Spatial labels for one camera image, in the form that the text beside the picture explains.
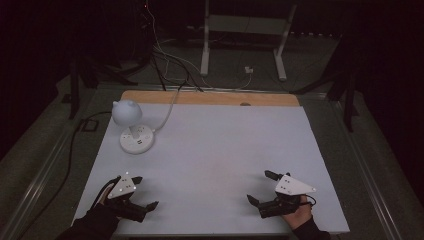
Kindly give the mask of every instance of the white lamp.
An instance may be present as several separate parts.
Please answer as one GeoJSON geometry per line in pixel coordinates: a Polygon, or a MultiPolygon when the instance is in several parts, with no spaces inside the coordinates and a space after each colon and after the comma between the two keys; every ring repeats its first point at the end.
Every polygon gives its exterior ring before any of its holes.
{"type": "Polygon", "coordinates": [[[140,154],[153,145],[153,131],[141,124],[142,115],[140,106],[132,100],[113,102],[113,121],[119,126],[128,127],[120,138],[121,146],[127,153],[140,154]]]}

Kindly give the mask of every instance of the dark background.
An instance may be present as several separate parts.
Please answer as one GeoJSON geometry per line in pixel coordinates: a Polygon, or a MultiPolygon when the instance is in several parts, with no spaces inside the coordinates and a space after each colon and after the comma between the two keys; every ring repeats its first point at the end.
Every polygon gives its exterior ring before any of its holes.
{"type": "MultiPolygon", "coordinates": [[[[109,63],[128,58],[128,49],[120,46],[133,37],[119,38],[123,43],[114,38],[120,27],[121,36],[128,32],[128,18],[134,14],[125,5],[128,2],[131,1],[1,1],[1,158],[56,97],[55,84],[69,74],[69,62],[76,52],[109,63]],[[109,14],[120,19],[112,27],[105,20],[105,9],[114,9],[109,14]]],[[[181,40],[196,34],[202,37],[202,31],[193,33],[186,26],[202,26],[203,1],[150,2],[157,25],[169,36],[181,40]]],[[[214,0],[211,10],[255,17],[287,13],[286,2],[267,0],[261,4],[254,0],[214,0]],[[235,8],[237,4],[246,7],[235,8]],[[272,5],[273,10],[262,8],[261,4],[272,5]]],[[[421,203],[423,9],[412,1],[303,1],[291,29],[295,35],[342,36],[324,75],[357,69],[356,89],[364,94],[421,203]]],[[[141,47],[136,55],[142,52],[141,47]]]]}

